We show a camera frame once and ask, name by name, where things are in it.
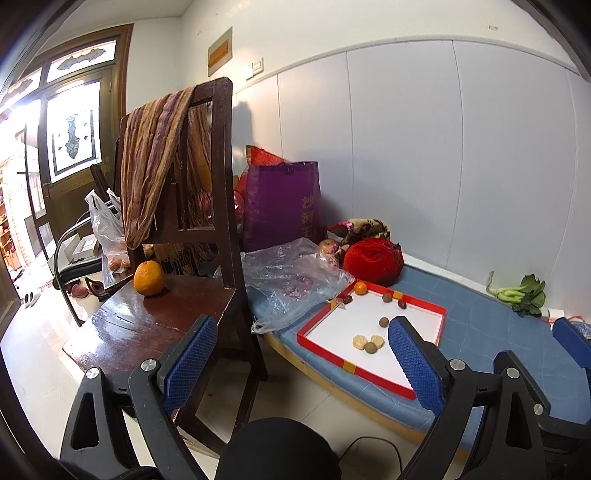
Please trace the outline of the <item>pale ginger piece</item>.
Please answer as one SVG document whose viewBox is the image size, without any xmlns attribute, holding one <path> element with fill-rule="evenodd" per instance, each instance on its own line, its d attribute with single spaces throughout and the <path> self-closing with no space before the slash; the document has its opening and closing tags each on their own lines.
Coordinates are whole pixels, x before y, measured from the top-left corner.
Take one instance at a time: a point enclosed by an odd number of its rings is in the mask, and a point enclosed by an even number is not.
<svg viewBox="0 0 591 480">
<path fill-rule="evenodd" d="M 365 349 L 367 343 L 367 338 L 363 335 L 356 335 L 355 337 L 353 337 L 353 347 L 355 347 L 358 350 Z"/>
<path fill-rule="evenodd" d="M 385 344 L 385 339 L 380 335 L 373 335 L 370 338 L 370 341 L 374 343 L 378 349 L 381 349 Z"/>
</svg>

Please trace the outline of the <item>clear plastic bag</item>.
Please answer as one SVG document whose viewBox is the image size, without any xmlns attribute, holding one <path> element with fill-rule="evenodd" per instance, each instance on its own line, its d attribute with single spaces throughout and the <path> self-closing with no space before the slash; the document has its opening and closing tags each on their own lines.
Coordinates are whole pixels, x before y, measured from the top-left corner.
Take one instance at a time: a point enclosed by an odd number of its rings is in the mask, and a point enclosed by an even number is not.
<svg viewBox="0 0 591 480">
<path fill-rule="evenodd" d="M 351 274 L 322 257 L 308 238 L 243 253 L 242 271 L 254 334 L 290 327 L 353 282 Z"/>
</svg>

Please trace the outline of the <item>small orange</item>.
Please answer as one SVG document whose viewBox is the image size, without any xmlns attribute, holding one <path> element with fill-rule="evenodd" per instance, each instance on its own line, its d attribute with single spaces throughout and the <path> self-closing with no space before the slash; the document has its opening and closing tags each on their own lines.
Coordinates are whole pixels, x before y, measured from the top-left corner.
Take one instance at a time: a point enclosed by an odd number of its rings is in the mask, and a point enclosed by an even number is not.
<svg viewBox="0 0 591 480">
<path fill-rule="evenodd" d="M 368 292 L 367 284 L 363 281 L 356 282 L 353 290 L 356 292 L 356 295 L 365 295 Z"/>
</svg>

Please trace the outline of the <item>orange on chair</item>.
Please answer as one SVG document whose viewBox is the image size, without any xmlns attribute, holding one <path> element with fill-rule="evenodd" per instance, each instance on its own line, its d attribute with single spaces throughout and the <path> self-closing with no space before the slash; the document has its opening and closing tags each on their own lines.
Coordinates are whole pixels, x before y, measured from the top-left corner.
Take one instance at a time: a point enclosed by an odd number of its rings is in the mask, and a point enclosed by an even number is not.
<svg viewBox="0 0 591 480">
<path fill-rule="evenodd" d="M 147 260 L 137 266 L 132 283 L 138 294 L 151 297 L 164 289 L 166 275 L 159 263 Z"/>
</svg>

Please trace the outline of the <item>white plastic bag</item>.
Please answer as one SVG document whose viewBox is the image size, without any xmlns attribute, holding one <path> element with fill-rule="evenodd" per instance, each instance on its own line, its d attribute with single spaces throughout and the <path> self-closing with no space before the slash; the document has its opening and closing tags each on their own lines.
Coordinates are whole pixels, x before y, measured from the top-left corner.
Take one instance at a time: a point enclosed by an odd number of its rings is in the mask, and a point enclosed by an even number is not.
<svg viewBox="0 0 591 480">
<path fill-rule="evenodd" d="M 103 284 L 113 287 L 130 275 L 130 261 L 121 218 L 121 201 L 111 189 L 103 201 L 95 190 L 85 197 L 93 235 L 100 245 Z"/>
</svg>

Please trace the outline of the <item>red drawstring pouch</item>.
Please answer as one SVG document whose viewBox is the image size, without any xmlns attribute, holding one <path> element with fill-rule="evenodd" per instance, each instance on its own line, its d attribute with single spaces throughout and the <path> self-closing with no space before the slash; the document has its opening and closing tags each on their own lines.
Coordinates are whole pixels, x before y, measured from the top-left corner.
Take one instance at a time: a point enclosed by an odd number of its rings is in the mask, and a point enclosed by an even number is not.
<svg viewBox="0 0 591 480">
<path fill-rule="evenodd" d="M 386 238 L 368 238 L 349 247 L 342 268 L 358 280 L 388 287 L 401 276 L 402 247 Z"/>
</svg>

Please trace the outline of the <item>blue quilted mat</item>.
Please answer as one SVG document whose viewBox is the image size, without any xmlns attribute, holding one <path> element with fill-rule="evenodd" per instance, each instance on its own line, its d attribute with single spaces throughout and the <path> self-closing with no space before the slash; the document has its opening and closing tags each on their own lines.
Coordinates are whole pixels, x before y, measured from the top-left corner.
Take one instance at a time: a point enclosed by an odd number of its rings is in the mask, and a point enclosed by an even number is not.
<svg viewBox="0 0 591 480">
<path fill-rule="evenodd" d="M 459 358 L 475 371 L 490 372 L 496 354 L 511 350 L 542 388 L 553 417 L 579 424 L 589 421 L 586 374 L 547 324 L 521 318 L 491 298 L 415 265 L 404 268 L 395 287 L 445 308 L 439 348 L 446 357 Z M 412 440 L 428 430 L 433 415 L 418 401 L 384 390 L 301 347 L 297 331 L 308 320 L 311 315 L 305 314 L 290 328 L 264 339 L 301 373 L 377 423 Z"/>
</svg>

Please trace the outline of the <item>striped brown scarf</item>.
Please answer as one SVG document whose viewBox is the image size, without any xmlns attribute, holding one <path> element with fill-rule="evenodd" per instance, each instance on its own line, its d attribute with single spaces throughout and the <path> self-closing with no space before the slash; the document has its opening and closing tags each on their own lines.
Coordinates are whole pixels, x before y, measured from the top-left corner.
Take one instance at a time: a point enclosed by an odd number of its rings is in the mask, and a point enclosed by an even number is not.
<svg viewBox="0 0 591 480">
<path fill-rule="evenodd" d="M 213 222 L 211 105 L 193 106 L 192 95 L 192 88 L 170 93 L 126 116 L 119 178 L 128 249 L 147 239 L 170 171 L 187 182 L 190 226 Z"/>
</svg>

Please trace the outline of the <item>wall plaque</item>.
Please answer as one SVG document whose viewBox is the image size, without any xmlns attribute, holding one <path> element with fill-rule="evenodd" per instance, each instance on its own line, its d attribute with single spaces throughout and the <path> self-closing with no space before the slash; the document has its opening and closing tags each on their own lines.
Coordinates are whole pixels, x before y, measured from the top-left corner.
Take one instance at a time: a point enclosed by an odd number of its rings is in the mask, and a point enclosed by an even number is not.
<svg viewBox="0 0 591 480">
<path fill-rule="evenodd" d="M 207 76 L 211 77 L 232 59 L 232 28 L 228 28 L 207 50 Z"/>
</svg>

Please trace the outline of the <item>purple gift bag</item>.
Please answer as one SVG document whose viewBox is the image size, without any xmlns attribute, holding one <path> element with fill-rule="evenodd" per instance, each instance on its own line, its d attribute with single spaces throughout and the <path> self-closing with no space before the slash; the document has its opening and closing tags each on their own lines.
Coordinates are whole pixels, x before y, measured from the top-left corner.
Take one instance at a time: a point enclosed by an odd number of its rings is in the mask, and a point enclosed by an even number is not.
<svg viewBox="0 0 591 480">
<path fill-rule="evenodd" d="M 295 162 L 256 174 L 245 208 L 243 247 L 251 252 L 308 238 L 325 240 L 318 163 Z"/>
</svg>

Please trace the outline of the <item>wall switch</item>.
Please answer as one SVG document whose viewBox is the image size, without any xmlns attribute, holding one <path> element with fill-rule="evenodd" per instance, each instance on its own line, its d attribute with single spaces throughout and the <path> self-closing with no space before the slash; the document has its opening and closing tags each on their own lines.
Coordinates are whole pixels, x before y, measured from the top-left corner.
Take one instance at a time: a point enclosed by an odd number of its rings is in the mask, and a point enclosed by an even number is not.
<svg viewBox="0 0 591 480">
<path fill-rule="evenodd" d="M 250 64 L 249 76 L 246 77 L 246 80 L 247 81 L 252 80 L 257 75 L 260 75 L 263 72 L 264 72 L 264 59 L 259 58 L 258 60 L 254 61 L 254 62 L 252 62 L 252 64 Z"/>
</svg>

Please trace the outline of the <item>floral brown cloth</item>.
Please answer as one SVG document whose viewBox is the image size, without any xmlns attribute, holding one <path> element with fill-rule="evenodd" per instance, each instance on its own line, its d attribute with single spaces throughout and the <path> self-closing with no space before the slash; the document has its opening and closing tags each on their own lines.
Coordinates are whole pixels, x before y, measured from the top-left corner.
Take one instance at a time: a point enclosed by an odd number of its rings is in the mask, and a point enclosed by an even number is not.
<svg viewBox="0 0 591 480">
<path fill-rule="evenodd" d="M 389 239 L 391 236 L 388 225 L 378 219 L 353 218 L 331 225 L 327 230 L 341 239 L 339 248 L 344 251 L 362 240 L 369 238 Z"/>
</svg>

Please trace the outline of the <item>white red paper packet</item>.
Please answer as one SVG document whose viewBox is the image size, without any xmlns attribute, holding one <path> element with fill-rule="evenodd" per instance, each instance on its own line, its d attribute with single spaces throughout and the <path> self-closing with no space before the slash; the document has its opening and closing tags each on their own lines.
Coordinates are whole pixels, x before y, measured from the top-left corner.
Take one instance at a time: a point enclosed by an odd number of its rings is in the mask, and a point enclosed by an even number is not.
<svg viewBox="0 0 591 480">
<path fill-rule="evenodd" d="M 548 322 L 554 324 L 557 320 L 566 319 L 569 322 L 585 323 L 585 320 L 580 315 L 567 316 L 561 309 L 548 309 Z"/>
</svg>

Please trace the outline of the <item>red white shallow box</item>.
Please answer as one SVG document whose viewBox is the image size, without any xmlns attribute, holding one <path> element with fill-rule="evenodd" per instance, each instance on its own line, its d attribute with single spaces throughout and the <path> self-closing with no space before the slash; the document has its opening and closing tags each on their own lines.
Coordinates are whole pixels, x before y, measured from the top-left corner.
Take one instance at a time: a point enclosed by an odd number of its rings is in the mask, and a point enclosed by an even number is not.
<svg viewBox="0 0 591 480">
<path fill-rule="evenodd" d="M 405 376 L 388 342 L 388 326 L 379 325 L 382 317 L 402 315 L 428 342 L 437 345 L 442 337 L 447 310 L 427 300 L 401 293 L 397 290 L 367 282 L 368 292 L 356 295 L 356 282 L 329 300 L 328 304 L 308 323 L 297 331 L 297 344 L 322 357 L 335 366 L 363 378 L 384 390 L 414 400 L 416 394 Z M 391 293 L 393 301 L 385 303 L 383 295 Z M 353 301 L 342 303 L 342 298 L 351 295 Z M 401 309 L 399 300 L 407 303 Z M 370 342 L 373 335 L 380 335 L 385 344 L 375 354 L 353 347 L 353 337 L 363 335 Z"/>
</svg>

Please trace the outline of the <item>dark wooden chair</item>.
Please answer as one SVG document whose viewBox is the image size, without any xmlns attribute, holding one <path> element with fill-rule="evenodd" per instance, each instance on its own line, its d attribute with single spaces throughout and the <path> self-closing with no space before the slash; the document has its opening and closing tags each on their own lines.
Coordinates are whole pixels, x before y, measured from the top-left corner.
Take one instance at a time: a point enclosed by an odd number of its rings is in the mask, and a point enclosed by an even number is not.
<svg viewBox="0 0 591 480">
<path fill-rule="evenodd" d="M 236 425 L 242 426 L 249 421 L 256 388 L 266 378 L 266 364 L 259 340 L 250 330 L 253 318 L 240 260 L 231 161 L 232 84 L 228 78 L 219 78 L 192 89 L 193 106 L 211 105 L 213 224 L 190 226 L 187 182 L 176 180 L 170 171 L 147 239 L 134 249 L 127 248 L 133 268 L 147 260 L 161 265 L 165 288 L 158 295 L 145 297 L 132 285 L 123 286 L 63 349 L 81 369 L 100 367 L 107 373 L 119 373 L 160 356 L 199 316 L 207 315 L 219 328 L 213 358 L 249 364 L 235 419 Z M 119 193 L 120 135 L 126 116 L 116 145 Z"/>
</svg>

